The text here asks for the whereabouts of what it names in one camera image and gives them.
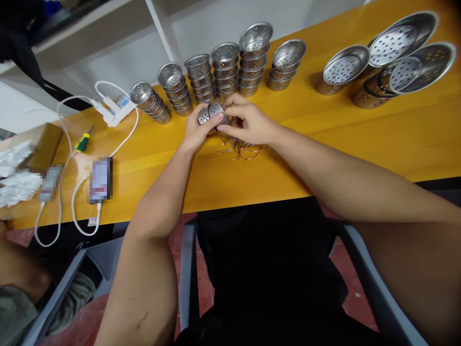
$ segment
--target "plastic bag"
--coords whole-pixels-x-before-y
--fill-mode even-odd
[[[0,152],[0,176],[7,177],[16,172],[16,168],[34,152],[35,148],[31,141],[18,144],[17,146]]]
[[[23,200],[30,200],[40,188],[42,177],[38,173],[30,173],[28,169],[16,172],[0,181],[0,208],[11,207]]]

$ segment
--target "white cable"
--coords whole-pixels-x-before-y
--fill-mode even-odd
[[[67,131],[67,128],[66,128],[66,125],[64,124],[64,122],[62,121],[62,114],[59,113],[59,107],[64,103],[64,102],[67,102],[71,99],[88,99],[88,100],[92,100],[91,98],[89,98],[88,96],[71,96],[71,97],[68,97],[64,100],[62,100],[61,102],[58,103],[57,107],[56,107],[56,113],[58,115],[58,118],[59,118],[59,121],[61,122],[61,125],[62,125],[62,128],[64,129],[64,132],[66,133],[66,136],[67,136],[67,140],[69,141],[69,156],[67,157],[67,161],[66,161],[66,164],[64,165],[64,168],[60,174],[60,177],[59,177],[59,181],[58,181],[58,203],[59,203],[59,221],[58,221],[58,232],[56,233],[56,237],[54,238],[54,240],[45,245],[43,244],[40,239],[38,238],[38,234],[37,234],[37,229],[38,229],[38,222],[40,221],[40,217],[42,216],[42,212],[43,212],[43,208],[45,207],[45,204],[46,202],[42,202],[42,204],[40,205],[40,211],[38,212],[38,215],[37,215],[37,220],[35,222],[35,229],[34,229],[34,234],[35,234],[35,239],[37,240],[37,242],[43,246],[43,247],[49,247],[51,245],[53,245],[54,243],[56,243],[56,241],[58,240],[59,238],[59,235],[61,233],[61,221],[62,221],[62,196],[61,196],[61,181],[62,181],[62,177],[64,176],[64,172],[67,168],[67,165],[69,164],[69,161],[71,160],[71,158],[73,157],[72,153],[73,153],[73,148],[72,148],[72,142],[71,142],[71,137],[69,136],[69,132]]]
[[[106,82],[106,81],[99,81],[99,82],[96,82],[95,83],[95,89],[97,91],[97,93],[99,95],[101,95],[101,97],[103,99],[105,99],[105,96],[102,95],[100,93],[100,91],[97,89],[97,86],[100,85],[100,84],[109,84],[113,87],[116,87],[118,90],[121,90],[126,96],[129,97],[129,95],[125,92],[125,90],[123,90],[121,87],[111,83],[111,82]],[[109,155],[109,157],[112,157],[114,156],[117,151],[119,151],[119,149],[125,144],[125,142],[131,137],[131,135],[133,134],[134,130],[136,129],[136,127],[138,126],[138,122],[139,122],[139,111],[138,111],[138,108],[136,107],[135,108],[136,110],[136,122],[134,123],[134,126],[133,126],[133,129],[131,130],[130,134],[120,143],[120,145],[114,150],[114,152],[112,154]],[[77,191],[78,189],[80,188],[80,186],[83,184],[83,182],[87,179],[88,175],[86,175],[85,177],[83,177],[83,179],[77,184],[77,186],[75,187],[75,190],[72,194],[72,216],[73,216],[73,223],[75,224],[75,227],[77,227],[77,229],[80,231],[81,234],[83,235],[87,235],[87,236],[90,236],[90,235],[94,235],[96,234],[97,232],[97,229],[99,228],[99,221],[100,221],[100,218],[101,218],[101,208],[102,208],[102,204],[101,203],[98,203],[97,204],[97,220],[96,220],[96,228],[95,230],[92,232],[92,233],[86,233],[84,230],[82,230],[80,228],[80,226],[78,225],[77,223],[77,214],[75,212],[75,197],[77,196]]]

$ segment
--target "small box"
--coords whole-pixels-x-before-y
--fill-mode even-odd
[[[35,148],[19,168],[29,168],[32,173],[46,174],[61,140],[62,130],[54,124],[45,123],[0,142],[0,151],[6,151],[28,140]]]

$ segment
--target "wooden table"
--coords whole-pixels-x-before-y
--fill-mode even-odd
[[[288,89],[274,92],[265,82],[250,98],[279,123],[362,159],[386,167],[411,181],[461,175],[461,59],[435,85],[398,97],[386,105],[365,110],[355,107],[351,95],[362,81],[355,81],[339,94],[318,94],[314,85],[325,64],[339,50],[353,44],[368,44],[375,35],[413,12],[432,10],[440,24],[430,42],[449,41],[461,47],[461,28],[454,1],[379,0],[344,13],[271,43],[269,58],[291,38],[307,43],[307,53]],[[270,62],[264,74],[267,79]],[[165,92],[155,90],[166,100]],[[159,125],[140,112],[138,128],[114,157],[114,194],[102,208],[101,223],[131,219],[134,209],[159,176],[179,145],[187,119],[173,113],[172,121]],[[116,128],[108,128],[102,117],[89,109],[68,117],[66,124],[73,145],[83,132],[96,124],[88,150],[70,163],[63,179],[63,222],[72,220],[71,197],[85,167],[95,158],[109,155],[131,130],[135,113]],[[303,182],[271,149],[249,161],[231,161],[232,153],[219,154],[221,139],[207,139],[197,153],[187,186],[184,212],[299,198],[309,195]],[[67,138],[62,137],[55,163],[68,155]],[[76,199],[78,219],[96,216],[88,204],[89,182]],[[36,198],[0,212],[15,220],[15,228],[33,227],[38,213]],[[57,202],[48,203],[40,225],[58,222]]]

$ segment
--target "sticker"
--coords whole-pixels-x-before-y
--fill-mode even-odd
[[[97,223],[97,218],[89,218],[88,219],[88,227],[96,226],[96,223]]]

